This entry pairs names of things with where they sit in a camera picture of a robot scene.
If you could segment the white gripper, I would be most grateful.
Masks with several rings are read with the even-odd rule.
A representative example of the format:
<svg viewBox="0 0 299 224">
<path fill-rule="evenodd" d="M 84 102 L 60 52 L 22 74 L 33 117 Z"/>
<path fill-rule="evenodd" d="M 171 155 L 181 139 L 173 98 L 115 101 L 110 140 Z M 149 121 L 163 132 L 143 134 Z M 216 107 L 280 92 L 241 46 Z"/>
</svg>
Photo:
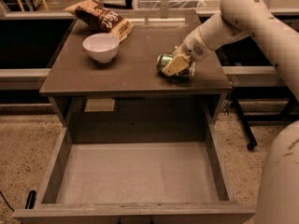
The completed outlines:
<svg viewBox="0 0 299 224">
<path fill-rule="evenodd" d="M 199 29 L 194 29 L 189 33 L 182 44 L 176 49 L 174 58 L 165 66 L 162 72 L 171 77 L 189 66 L 189 59 L 194 62 L 204 60 L 212 53 L 204 42 Z"/>
</svg>

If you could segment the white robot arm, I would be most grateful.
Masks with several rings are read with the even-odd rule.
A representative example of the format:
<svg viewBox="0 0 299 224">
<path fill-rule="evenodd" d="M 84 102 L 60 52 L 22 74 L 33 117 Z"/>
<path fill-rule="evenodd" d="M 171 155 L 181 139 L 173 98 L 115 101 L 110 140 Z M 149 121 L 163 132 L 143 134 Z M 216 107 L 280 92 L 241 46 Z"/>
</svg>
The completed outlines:
<svg viewBox="0 0 299 224">
<path fill-rule="evenodd" d="M 248 35 L 299 99 L 299 34 L 275 18 L 263 0 L 221 0 L 220 11 L 186 36 L 163 73 L 171 77 Z M 282 130 L 269 148 L 254 224 L 299 224 L 299 121 Z"/>
</svg>

